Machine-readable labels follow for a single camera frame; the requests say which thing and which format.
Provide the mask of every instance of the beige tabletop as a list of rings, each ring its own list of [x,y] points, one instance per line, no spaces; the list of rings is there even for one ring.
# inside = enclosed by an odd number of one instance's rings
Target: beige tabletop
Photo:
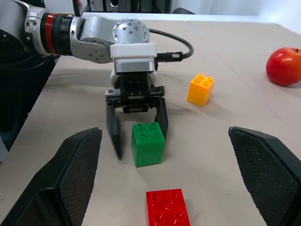
[[[153,110],[118,113],[125,146],[123,161],[117,160],[106,128],[104,96],[113,63],[63,56],[0,168],[0,221],[65,138],[101,126],[98,169],[83,226],[145,225],[145,192],[173,188],[183,190],[192,226],[266,225],[244,186],[228,128],[274,135],[301,158],[301,84],[283,88],[265,75],[270,54],[297,47],[301,36],[269,23],[146,24],[183,37],[195,49],[187,60],[159,65],[157,85],[166,87],[169,119],[163,163],[136,168],[131,152],[132,125],[153,121]],[[186,51],[165,37],[151,35],[151,41],[159,52]],[[186,101],[198,73],[216,80],[203,108]]]

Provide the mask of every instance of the white wall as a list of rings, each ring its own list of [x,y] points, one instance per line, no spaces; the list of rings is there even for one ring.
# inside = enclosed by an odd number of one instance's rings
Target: white wall
[[[81,12],[87,5],[87,0],[80,1],[82,5],[79,10]],[[44,3],[50,12],[74,13],[72,0],[44,0]]]
[[[182,7],[195,14],[257,16],[265,0],[172,0],[171,11]]]
[[[259,15],[301,34],[301,0],[267,0]]]
[[[172,0],[195,14],[261,16],[301,34],[301,0]]]

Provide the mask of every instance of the red apple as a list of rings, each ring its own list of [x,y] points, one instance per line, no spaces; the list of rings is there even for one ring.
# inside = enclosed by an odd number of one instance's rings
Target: red apple
[[[268,78],[280,86],[289,86],[301,81],[301,50],[280,48],[269,57],[266,72]]]

